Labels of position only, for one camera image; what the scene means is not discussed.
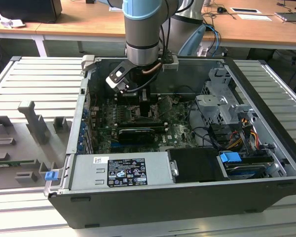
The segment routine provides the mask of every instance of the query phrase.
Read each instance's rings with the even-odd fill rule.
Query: black plastic cover
[[[169,159],[176,161],[179,175],[176,183],[222,181],[224,176],[214,148],[169,149]]]

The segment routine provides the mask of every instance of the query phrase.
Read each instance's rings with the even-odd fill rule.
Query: wooden desk
[[[263,15],[274,15],[275,12],[289,12],[277,6],[276,0],[215,0],[216,4],[223,4],[229,13],[234,13],[230,7],[253,8]],[[296,7],[295,1],[286,1],[286,7],[292,11]],[[217,14],[217,6],[203,7],[202,12]],[[268,16],[272,21],[243,20],[238,15],[217,15],[214,19],[215,29],[222,36],[222,46],[256,47],[276,49],[296,49],[296,24],[283,23],[278,16]],[[210,17],[204,17],[208,24],[212,23]],[[206,32],[203,41],[213,41],[211,32]]]
[[[62,0],[62,14],[56,24],[41,24],[41,35],[125,37],[124,14],[109,11],[102,3],[86,4],[84,0]]]
[[[262,14],[288,12],[277,6],[276,0],[215,0],[224,4],[230,13],[230,7],[256,8]],[[294,11],[296,2],[286,1],[287,7]],[[0,38],[35,40],[40,56],[47,56],[44,40],[73,40],[78,42],[79,51],[83,51],[81,41],[124,42],[124,16],[122,12],[110,12],[102,3],[86,4],[84,0],[62,0],[62,15],[56,24],[26,23],[27,27],[6,29],[0,25]],[[203,12],[216,13],[217,6],[205,7]],[[217,15],[214,19],[216,29],[222,36],[221,46],[253,47],[274,49],[296,49],[296,24],[282,23],[277,16],[269,16],[272,21],[242,20],[239,16]],[[206,32],[202,46],[208,47],[214,40],[211,32]]]

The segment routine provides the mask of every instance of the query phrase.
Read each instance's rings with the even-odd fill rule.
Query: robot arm
[[[100,0],[113,7],[122,7],[125,19],[127,59],[118,65],[107,77],[106,82],[116,92],[136,92],[156,79],[157,74],[148,75],[160,67],[159,55],[160,26],[169,19],[183,0]],[[141,77],[138,87],[128,90],[125,78],[130,71],[132,77]]]
[[[99,1],[123,9],[127,58],[137,66],[151,65],[158,59],[160,26],[183,2],[183,0]]]

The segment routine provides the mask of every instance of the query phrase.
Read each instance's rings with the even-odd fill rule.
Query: warning label
[[[138,185],[147,185],[144,158],[108,160],[108,186],[110,188]]]

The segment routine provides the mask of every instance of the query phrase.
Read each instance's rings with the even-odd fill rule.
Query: slotted metal surface
[[[45,65],[67,64],[67,60],[70,60],[69,63],[79,64],[81,59],[23,57],[19,64],[32,65],[40,64],[41,62]],[[245,68],[259,67],[260,69],[262,67],[257,61],[236,61],[236,63],[240,67]],[[2,80],[2,82],[40,81],[42,82],[41,85],[44,85],[43,82],[47,81],[81,81],[82,77],[79,75],[27,75],[26,77],[24,75],[6,75],[6,78],[9,78],[9,80]],[[275,82],[280,85],[280,83],[276,82],[276,80],[277,79],[272,78],[270,75],[265,77],[250,77],[251,82]],[[23,88],[24,90],[29,90],[32,87]],[[63,89],[63,87],[57,86],[54,88]],[[56,94],[0,94],[0,103],[6,102],[6,107],[0,108],[0,111],[6,110],[13,113],[17,112],[15,109],[16,103],[19,103],[22,100],[31,100],[35,98],[34,101],[37,101],[37,111],[48,111],[49,113],[54,112],[53,114],[55,114],[57,109],[55,109],[54,104],[56,104],[56,107],[58,106],[62,108],[65,105],[74,106],[73,103],[76,103],[77,93],[59,92]],[[266,104],[272,107],[287,107],[296,105],[295,98],[287,92],[260,93],[260,96],[264,99]],[[277,114],[276,116],[289,132],[296,132],[296,113],[283,113]],[[13,120],[24,121],[23,118],[14,118]],[[20,189],[13,194],[4,193],[2,190],[0,191],[0,237],[32,237],[51,235],[73,237],[296,237],[296,196],[285,197],[262,213],[74,230],[68,227],[64,218],[53,208],[51,203],[43,195],[42,189],[35,189],[32,190],[32,192]]]
[[[296,95],[267,65],[258,61],[235,60],[261,98],[296,142]],[[240,98],[248,103],[237,87]]]
[[[12,62],[0,81],[0,115],[26,122],[17,108],[21,101],[35,102],[35,112],[45,121],[56,116],[72,120],[82,80],[81,58],[22,57]]]

